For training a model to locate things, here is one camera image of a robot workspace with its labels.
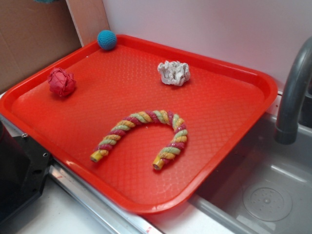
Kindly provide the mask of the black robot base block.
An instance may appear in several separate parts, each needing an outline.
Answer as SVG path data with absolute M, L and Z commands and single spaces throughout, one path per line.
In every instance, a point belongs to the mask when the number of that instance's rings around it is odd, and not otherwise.
M 30 136 L 11 136 L 0 124 L 0 223 L 43 192 L 51 154 Z

